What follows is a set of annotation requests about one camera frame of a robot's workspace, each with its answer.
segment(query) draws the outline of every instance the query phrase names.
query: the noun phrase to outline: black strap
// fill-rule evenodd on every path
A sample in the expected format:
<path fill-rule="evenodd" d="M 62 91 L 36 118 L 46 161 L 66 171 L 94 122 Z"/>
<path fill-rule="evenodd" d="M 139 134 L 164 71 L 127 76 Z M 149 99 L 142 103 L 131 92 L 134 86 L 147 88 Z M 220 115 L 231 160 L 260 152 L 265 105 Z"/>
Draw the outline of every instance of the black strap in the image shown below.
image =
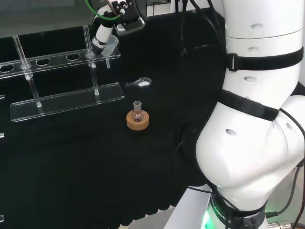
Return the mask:
<path fill-rule="evenodd" d="M 236 53 L 229 53 L 226 56 L 226 66 L 232 72 L 237 70 L 264 71 L 281 69 L 300 63 L 303 59 L 303 54 L 303 47 L 292 53 L 266 57 L 243 57 L 238 56 Z"/>
<path fill-rule="evenodd" d="M 264 209 L 267 202 L 257 210 L 240 212 L 237 212 L 227 205 L 221 203 L 221 201 L 219 201 L 215 195 L 211 195 L 210 203 L 217 218 L 223 224 L 226 224 L 227 221 L 228 227 L 231 229 L 258 229 L 263 224 L 265 219 Z"/>
<path fill-rule="evenodd" d="M 268 121 L 275 120 L 279 112 L 277 109 L 264 106 L 226 90 L 221 90 L 218 101 L 234 110 Z"/>

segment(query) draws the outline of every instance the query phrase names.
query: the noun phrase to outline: green cable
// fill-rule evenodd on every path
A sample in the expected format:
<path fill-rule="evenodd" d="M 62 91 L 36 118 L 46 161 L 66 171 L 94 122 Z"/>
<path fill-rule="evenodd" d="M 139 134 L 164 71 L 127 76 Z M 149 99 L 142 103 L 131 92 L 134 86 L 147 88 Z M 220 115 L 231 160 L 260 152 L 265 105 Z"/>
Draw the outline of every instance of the green cable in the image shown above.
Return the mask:
<path fill-rule="evenodd" d="M 119 16 L 116 16 L 116 17 L 113 17 L 113 18 L 106 18 L 106 17 L 100 15 L 98 12 L 96 12 L 96 11 L 94 10 L 94 8 L 92 8 L 92 6 L 91 6 L 90 3 L 88 2 L 88 0 L 85 0 L 85 2 L 86 2 L 86 4 L 87 4 L 87 6 L 89 7 L 89 9 L 90 9 L 96 16 L 98 16 L 98 17 L 100 17 L 100 18 L 102 18 L 102 19 L 104 19 L 104 20 L 106 20 L 106 21 L 117 21 L 117 20 L 120 18 Z"/>

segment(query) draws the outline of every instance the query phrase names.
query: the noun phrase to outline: round hole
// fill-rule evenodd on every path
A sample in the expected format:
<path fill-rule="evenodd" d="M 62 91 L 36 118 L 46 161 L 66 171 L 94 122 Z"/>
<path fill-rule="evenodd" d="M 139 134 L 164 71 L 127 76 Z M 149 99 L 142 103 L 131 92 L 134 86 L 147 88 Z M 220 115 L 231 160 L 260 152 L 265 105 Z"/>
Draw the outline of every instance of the round hole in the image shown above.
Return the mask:
<path fill-rule="evenodd" d="M 254 30 L 254 31 L 259 31 L 259 30 L 261 30 L 263 27 L 264 27 L 263 24 L 258 23 L 258 24 L 253 24 L 253 25 L 251 25 L 251 26 L 250 26 L 250 29 L 251 29 L 251 30 Z"/>
<path fill-rule="evenodd" d="M 292 130 L 292 126 L 289 123 L 286 123 L 286 126 L 289 130 Z"/>
<path fill-rule="evenodd" d="M 249 83 L 254 83 L 257 81 L 257 79 L 253 76 L 247 76 L 247 77 L 244 77 L 244 80 L 249 82 Z"/>
<path fill-rule="evenodd" d="M 257 53 L 259 51 L 258 47 L 249 47 L 247 48 L 247 52 L 249 53 Z"/>
<path fill-rule="evenodd" d="M 236 136 L 236 135 L 237 135 L 237 133 L 236 133 L 234 130 L 226 129 L 225 131 L 226 131 L 227 134 L 230 135 L 230 136 Z"/>
<path fill-rule="evenodd" d="M 13 70 L 14 66 L 9 64 L 9 65 L 4 65 L 0 68 L 0 72 L 2 73 L 8 73 L 9 71 Z"/>
<path fill-rule="evenodd" d="M 79 54 L 71 54 L 71 55 L 67 56 L 67 59 L 69 61 L 75 61 L 75 60 L 78 60 L 80 57 L 81 57 L 81 55 L 79 55 Z"/>
<path fill-rule="evenodd" d="M 41 59 L 41 60 L 37 60 L 36 64 L 39 66 L 46 66 L 50 63 L 50 59 Z"/>
<path fill-rule="evenodd" d="M 27 69 L 27 68 L 31 68 L 32 64 L 30 62 L 27 62 L 28 66 L 24 66 L 23 64 L 20 64 L 20 68 L 21 69 Z"/>

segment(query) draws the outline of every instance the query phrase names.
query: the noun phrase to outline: rack hole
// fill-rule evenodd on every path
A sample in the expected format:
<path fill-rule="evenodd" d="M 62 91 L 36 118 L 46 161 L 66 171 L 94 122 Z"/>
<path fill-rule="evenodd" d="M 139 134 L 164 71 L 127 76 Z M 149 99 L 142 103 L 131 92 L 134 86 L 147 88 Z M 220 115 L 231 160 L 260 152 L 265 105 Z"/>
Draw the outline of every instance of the rack hole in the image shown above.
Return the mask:
<path fill-rule="evenodd" d="M 8 73 L 9 71 L 13 70 L 14 69 L 14 66 L 11 65 L 11 64 L 8 64 L 8 65 L 4 65 L 0 68 L 0 72 L 2 73 Z"/>
<path fill-rule="evenodd" d="M 28 68 L 31 68 L 32 64 L 30 62 L 27 62 L 27 66 L 24 66 L 24 64 L 20 64 L 20 68 L 21 69 L 28 69 Z"/>
<path fill-rule="evenodd" d="M 50 63 L 50 59 L 41 59 L 41 60 L 37 60 L 36 64 L 39 66 L 46 66 Z"/>
<path fill-rule="evenodd" d="M 67 56 L 67 59 L 69 61 L 75 61 L 75 60 L 78 60 L 80 57 L 81 57 L 81 55 L 79 55 L 79 54 L 70 54 Z"/>

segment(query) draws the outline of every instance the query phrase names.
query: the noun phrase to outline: black fabric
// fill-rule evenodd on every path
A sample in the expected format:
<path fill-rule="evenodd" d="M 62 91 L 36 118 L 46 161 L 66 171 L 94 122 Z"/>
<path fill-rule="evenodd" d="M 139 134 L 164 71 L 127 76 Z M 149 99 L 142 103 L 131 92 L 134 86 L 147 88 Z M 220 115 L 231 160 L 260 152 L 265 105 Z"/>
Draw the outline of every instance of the black fabric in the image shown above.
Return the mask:
<path fill-rule="evenodd" d="M 277 109 L 264 106 L 226 90 L 221 90 L 218 101 L 223 105 L 226 105 L 237 111 L 268 121 L 275 120 L 279 112 Z"/>
<path fill-rule="evenodd" d="M 204 184 L 178 157 L 174 141 L 189 120 L 204 119 L 223 83 L 215 37 L 200 20 L 187 13 L 185 41 L 189 47 L 212 46 L 186 58 L 176 14 L 150 18 L 143 31 L 119 37 L 121 57 L 110 61 L 109 70 L 104 62 L 96 64 L 99 85 L 119 82 L 121 101 L 12 123 L 10 104 L 32 96 L 23 76 L 0 80 L 2 228 L 116 229 L 175 206 L 189 184 Z M 27 57 L 85 47 L 82 27 L 20 41 Z M 0 62 L 18 58 L 11 38 L 0 40 L 0 50 Z M 140 77 L 151 78 L 152 85 L 125 88 Z M 92 87 L 87 65 L 35 73 L 33 79 L 40 96 Z M 141 133 L 126 125 L 135 100 L 150 115 Z"/>
<path fill-rule="evenodd" d="M 238 70 L 274 70 L 287 68 L 300 63 L 303 59 L 303 55 L 303 47 L 300 50 L 292 53 L 266 57 L 243 57 L 238 56 L 236 53 L 229 53 L 226 55 L 226 64 L 227 68 L 232 72 L 236 72 Z"/>

